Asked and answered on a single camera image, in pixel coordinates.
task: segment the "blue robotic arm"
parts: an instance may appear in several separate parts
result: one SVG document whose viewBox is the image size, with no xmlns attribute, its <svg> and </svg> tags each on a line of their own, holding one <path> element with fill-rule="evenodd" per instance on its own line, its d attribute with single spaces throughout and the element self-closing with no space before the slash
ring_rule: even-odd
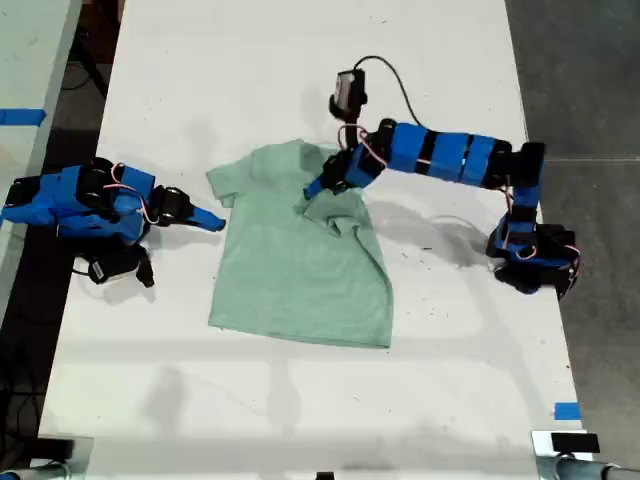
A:
<svg viewBox="0 0 640 480">
<path fill-rule="evenodd" d="M 2 218 L 55 228 L 87 258 L 88 275 L 95 283 L 137 270 L 138 279 L 149 287 L 153 271 L 139 243 L 152 225 L 177 223 L 211 232 L 225 226 L 181 190 L 154 188 L 154 183 L 153 175 L 95 158 L 89 165 L 15 180 Z"/>
<path fill-rule="evenodd" d="M 362 70 L 338 74 L 329 109 L 345 122 L 347 147 L 327 160 L 320 176 L 304 190 L 307 199 L 324 189 L 339 194 L 365 188 L 385 169 L 501 190 L 508 195 L 509 208 L 486 249 L 488 256 L 506 260 L 496 278 L 524 293 L 554 285 L 558 297 L 564 296 L 576 281 L 580 252 L 574 232 L 536 222 L 544 144 L 527 142 L 514 152 L 504 140 L 437 132 L 391 119 L 382 120 L 376 132 L 359 135 L 356 122 L 366 100 Z"/>
</svg>

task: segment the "white table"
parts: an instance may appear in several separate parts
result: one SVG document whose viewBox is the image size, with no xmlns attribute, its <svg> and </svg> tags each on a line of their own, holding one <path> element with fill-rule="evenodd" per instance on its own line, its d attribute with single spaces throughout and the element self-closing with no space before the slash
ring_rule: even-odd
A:
<svg viewBox="0 0 640 480">
<path fill-rule="evenodd" d="M 228 216 L 204 173 L 334 142 L 335 75 L 372 53 L 427 125 L 525 140 L 502 1 L 135 0 L 98 154 Z M 365 68 L 362 123 L 408 120 L 391 73 Z M 504 198 L 395 172 L 365 198 L 395 289 L 389 351 L 208 327 L 225 235 L 173 227 L 149 237 L 153 290 L 72 280 L 41 434 L 93 437 L 89 478 L 535 478 L 530 431 L 580 422 L 552 415 L 576 398 L 555 293 L 487 268 Z"/>
<path fill-rule="evenodd" d="M 0 201 L 13 180 L 39 175 L 81 0 L 0 0 L 0 108 L 42 108 L 40 127 L 0 126 Z M 0 227 L 0 324 L 24 239 L 24 225 Z"/>
</svg>

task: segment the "white wire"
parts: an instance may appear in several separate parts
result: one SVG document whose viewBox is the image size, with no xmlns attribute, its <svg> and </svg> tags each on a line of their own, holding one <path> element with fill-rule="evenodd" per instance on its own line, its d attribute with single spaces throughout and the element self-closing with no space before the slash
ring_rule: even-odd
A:
<svg viewBox="0 0 640 480">
<path fill-rule="evenodd" d="M 580 252 L 580 250 L 575 246 L 575 245 L 565 245 L 565 248 L 568 248 L 569 250 L 573 250 L 574 252 L 576 252 L 578 254 L 578 256 L 576 257 L 576 259 L 574 260 L 574 274 L 573 274 L 573 280 L 571 282 L 571 286 L 573 286 L 573 283 L 575 281 L 575 279 L 578 277 L 578 272 L 580 270 L 580 257 L 582 256 L 582 253 Z"/>
<path fill-rule="evenodd" d="M 116 163 L 113 165 L 113 167 L 111 167 L 111 178 L 113 178 L 113 181 L 115 183 L 120 183 L 120 180 L 118 180 L 116 178 L 116 168 L 118 167 L 124 167 L 124 163 L 120 162 L 120 163 Z"/>
<path fill-rule="evenodd" d="M 371 156 L 373 158 L 375 158 L 378 162 L 380 162 L 382 164 L 382 166 L 386 167 L 387 166 L 387 162 L 384 160 L 384 158 L 382 158 L 380 155 L 378 155 L 373 150 L 373 148 L 371 148 L 371 145 L 369 145 L 369 143 L 367 143 L 367 135 L 369 135 L 369 132 L 362 125 L 358 125 L 356 123 L 345 123 L 344 125 L 340 126 L 340 128 L 338 129 L 338 145 L 340 145 L 340 149 L 341 150 L 345 150 L 344 144 L 342 143 L 342 137 L 340 136 L 340 133 L 342 133 L 342 131 L 347 127 L 355 127 L 355 128 L 357 128 L 359 130 L 358 138 L 360 138 L 360 141 L 362 142 L 362 146 L 364 148 L 366 148 L 368 150 L 368 152 L 371 154 Z"/>
<path fill-rule="evenodd" d="M 533 248 L 533 252 L 531 252 L 531 255 L 526 257 L 521 257 L 520 252 L 516 252 L 516 257 L 518 257 L 520 260 L 531 260 L 538 253 L 538 249 L 535 246 L 532 245 L 531 248 Z"/>
<path fill-rule="evenodd" d="M 133 193 L 135 193 L 136 195 L 138 195 L 138 198 L 140 199 L 140 206 L 142 207 L 142 215 L 144 215 L 144 218 L 147 222 L 149 222 L 151 225 L 157 225 L 158 220 L 159 219 L 155 219 L 155 220 L 151 220 L 151 218 L 149 218 L 149 212 L 147 211 L 147 206 L 144 203 L 144 198 L 142 197 L 142 195 L 140 194 L 140 192 L 138 192 L 135 188 L 130 187 L 129 185 L 125 185 L 124 183 L 112 183 L 109 185 L 105 185 L 104 187 L 102 187 L 104 189 L 112 189 L 112 188 L 124 188 L 125 190 L 129 190 Z"/>
</svg>

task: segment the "black cable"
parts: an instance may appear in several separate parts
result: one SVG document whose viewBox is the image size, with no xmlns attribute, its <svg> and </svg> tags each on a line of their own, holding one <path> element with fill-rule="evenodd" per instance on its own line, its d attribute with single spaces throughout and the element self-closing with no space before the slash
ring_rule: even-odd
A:
<svg viewBox="0 0 640 480">
<path fill-rule="evenodd" d="M 37 438 L 37 429 L 41 421 L 41 411 L 38 408 L 37 397 L 43 397 L 45 395 L 45 393 L 43 392 L 35 391 L 37 384 L 36 377 L 32 370 L 31 362 L 27 357 L 26 350 L 22 350 L 22 352 L 24 352 L 23 355 L 18 354 L 21 348 L 24 347 L 19 346 L 15 352 L 16 354 L 13 355 L 13 357 L 0 357 L 0 366 L 5 373 L 4 382 L 0 389 L 0 462 L 3 462 L 5 459 L 7 459 L 10 454 L 15 454 L 14 461 L 12 462 L 13 465 L 9 465 L 9 468 L 13 468 L 15 462 L 19 459 L 20 447 L 24 446 L 26 443 L 32 440 L 32 438 L 25 436 L 22 432 L 22 413 L 26 408 L 29 400 L 31 400 L 36 417 L 36 433 L 34 436 Z M 19 365 L 13 364 L 12 360 L 20 358 L 22 358 L 22 361 Z M 16 378 L 14 374 L 16 373 L 16 370 L 18 368 L 24 369 L 27 373 L 27 376 L 29 377 L 29 383 L 31 384 L 31 391 L 16 391 Z M 9 418 L 11 400 L 16 396 L 24 396 L 24 400 L 20 404 L 20 407 L 17 411 L 16 430 L 11 431 L 9 429 L 9 426 L 7 425 L 7 419 Z M 14 444 L 9 448 L 6 441 L 7 436 L 12 437 L 15 440 Z"/>
<path fill-rule="evenodd" d="M 380 60 L 382 63 L 384 63 L 387 67 L 389 67 L 391 69 L 393 74 L 396 76 L 396 80 L 398 80 L 398 84 L 400 85 L 400 90 L 402 90 L 402 96 L 404 97 L 404 101 L 407 103 L 407 108 L 409 109 L 409 113 L 411 114 L 411 118 L 413 118 L 414 122 L 416 122 L 418 125 L 423 127 L 424 125 L 422 125 L 420 120 L 418 120 L 418 117 L 416 117 L 416 114 L 413 111 L 413 107 L 411 106 L 411 102 L 409 101 L 409 96 L 407 95 L 407 91 L 404 88 L 404 84 L 402 83 L 402 80 L 400 79 L 400 75 L 398 75 L 398 72 L 393 67 L 393 65 L 391 65 L 391 63 L 389 63 L 387 60 L 385 60 L 384 58 L 382 58 L 379 55 L 367 55 L 365 57 L 362 57 L 360 60 L 358 60 L 356 62 L 356 64 L 353 66 L 353 69 L 355 70 L 356 68 L 358 68 L 358 66 L 360 66 L 360 64 L 362 62 L 365 62 L 366 60 Z"/>
<path fill-rule="evenodd" d="M 81 65 L 77 65 L 75 63 L 67 63 L 67 66 L 65 67 L 65 73 L 67 71 L 67 68 L 69 67 L 76 67 L 76 68 L 82 68 Z M 62 85 L 62 87 L 60 87 L 61 90 L 64 90 L 65 92 L 71 91 L 71 90 L 78 90 L 79 88 L 84 87 L 87 83 L 89 83 L 89 80 L 91 80 L 91 75 L 89 75 L 89 73 L 87 73 L 87 77 L 80 82 L 77 85 L 73 85 L 71 87 L 65 87 L 64 85 Z"/>
</svg>

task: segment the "shirt sleeve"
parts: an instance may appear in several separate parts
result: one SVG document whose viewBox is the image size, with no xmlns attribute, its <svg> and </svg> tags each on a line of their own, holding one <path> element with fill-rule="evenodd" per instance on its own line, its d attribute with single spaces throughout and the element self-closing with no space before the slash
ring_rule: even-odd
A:
<svg viewBox="0 0 640 480">
<path fill-rule="evenodd" d="M 254 153 L 207 172 L 213 195 L 220 200 L 222 206 L 233 208 L 235 199 L 251 189 L 251 165 Z"/>
</svg>

